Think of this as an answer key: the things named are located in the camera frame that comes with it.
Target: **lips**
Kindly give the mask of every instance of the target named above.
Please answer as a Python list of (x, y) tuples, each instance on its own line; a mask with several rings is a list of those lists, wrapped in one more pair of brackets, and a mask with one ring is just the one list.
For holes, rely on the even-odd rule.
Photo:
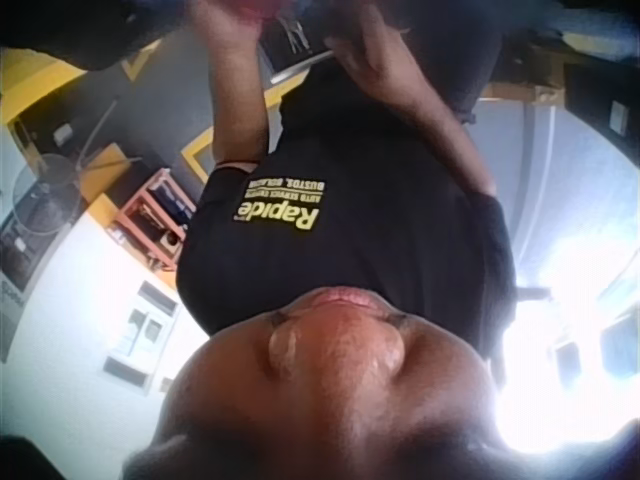
[(312, 293), (307, 305), (317, 307), (331, 303), (351, 304), (373, 310), (380, 315), (388, 314), (391, 311), (389, 304), (377, 294), (352, 287), (322, 288)]

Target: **wall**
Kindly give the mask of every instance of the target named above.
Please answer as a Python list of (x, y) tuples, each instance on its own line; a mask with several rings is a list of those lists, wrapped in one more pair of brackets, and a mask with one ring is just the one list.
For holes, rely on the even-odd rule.
[(176, 298), (85, 214), (26, 305), (1, 370), (1, 431), (31, 439), (65, 478), (117, 478), (127, 456), (153, 435), (162, 378), (206, 339), (181, 309), (148, 393), (103, 373), (144, 280)]

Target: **shirt logo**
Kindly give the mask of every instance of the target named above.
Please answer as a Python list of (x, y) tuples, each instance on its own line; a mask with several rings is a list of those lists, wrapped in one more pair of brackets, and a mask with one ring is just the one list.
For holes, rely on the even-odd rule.
[(256, 219), (293, 224), (298, 230), (311, 230), (320, 213), (319, 204), (325, 184), (298, 178), (261, 178), (252, 180), (233, 219), (253, 222)]

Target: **nose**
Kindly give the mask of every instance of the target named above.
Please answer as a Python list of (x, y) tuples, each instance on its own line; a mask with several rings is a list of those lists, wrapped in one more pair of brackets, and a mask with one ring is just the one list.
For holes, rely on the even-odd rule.
[(332, 390), (382, 385), (397, 374), (404, 356), (400, 332), (378, 312), (340, 300), (304, 310), (277, 328), (269, 343), (270, 362), (281, 378), (330, 382)]

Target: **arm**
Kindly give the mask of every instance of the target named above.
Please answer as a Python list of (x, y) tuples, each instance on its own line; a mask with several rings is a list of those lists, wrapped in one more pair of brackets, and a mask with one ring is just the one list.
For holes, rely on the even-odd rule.
[(267, 155), (269, 121), (258, 61), (261, 22), (215, 0), (192, 0), (194, 25), (211, 64), (216, 168), (252, 171)]
[(401, 34), (372, 5), (363, 7), (360, 16), (364, 52), (344, 39), (326, 41), (338, 61), (365, 93), (417, 128), (462, 188), (495, 196), (495, 182), (478, 150), (422, 74)]

